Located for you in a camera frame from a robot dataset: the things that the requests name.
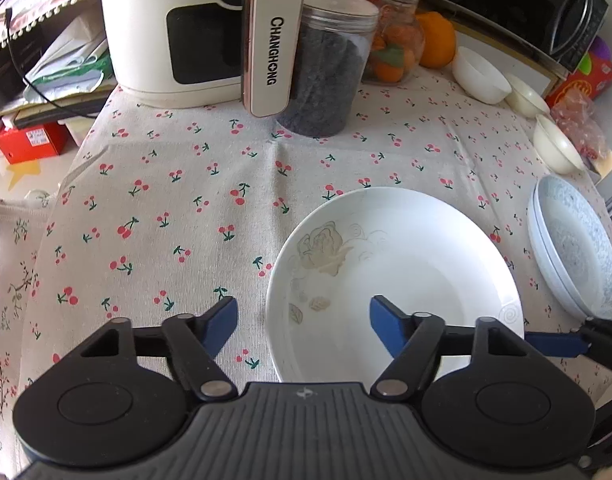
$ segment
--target plastic bag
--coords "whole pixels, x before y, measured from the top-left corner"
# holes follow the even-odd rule
[[[554,122],[572,141],[579,154],[597,160],[606,158],[610,149],[603,131],[592,120],[593,113],[594,104],[577,88],[570,88],[550,110]]]

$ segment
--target floral fabric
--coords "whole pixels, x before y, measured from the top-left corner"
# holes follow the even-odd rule
[[[528,239],[528,197],[548,173],[528,140],[531,129],[505,107],[467,97],[448,73],[423,69],[406,87],[360,88],[346,129],[318,139],[254,119],[239,102],[158,110],[118,88],[41,228],[32,278],[20,291],[28,305],[19,332],[0,333],[10,388],[19,392],[112,317],[151,326],[201,314],[227,294],[239,302],[239,325],[217,362],[240,388],[277,380],[263,326],[275,258],[314,208],[370,186],[415,189],[465,213],[512,272],[526,330],[567,332],[578,322],[543,282]],[[588,176],[570,179],[612,240]],[[22,283],[16,265],[0,294]],[[556,364],[595,400],[612,381],[583,358]],[[0,470],[9,475],[25,461],[10,428],[13,398],[0,415]]]
[[[0,201],[0,469],[12,468],[13,404],[32,380],[19,375],[22,334],[42,336],[37,326],[26,325],[26,304],[39,286],[35,271],[37,250],[51,203],[47,196],[29,202]]]

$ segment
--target glass jar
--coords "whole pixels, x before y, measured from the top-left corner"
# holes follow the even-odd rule
[[[361,78],[364,82],[398,85],[419,64],[425,38],[415,17],[420,0],[368,0],[379,8],[379,22],[371,54]]]
[[[379,10],[365,0],[304,0],[281,126],[307,137],[343,130],[371,52]]]

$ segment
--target white dinner plate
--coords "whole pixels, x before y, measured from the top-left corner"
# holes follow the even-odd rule
[[[265,313],[281,380],[369,388],[392,361],[369,321],[377,294],[451,325],[493,316],[523,337],[510,271],[474,222],[423,193],[359,189],[315,209],[281,248]],[[469,359],[442,359],[439,375]]]

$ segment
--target air fryer window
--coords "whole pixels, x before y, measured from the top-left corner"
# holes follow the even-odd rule
[[[173,77],[180,84],[241,75],[241,11],[217,4],[177,7],[166,16]]]

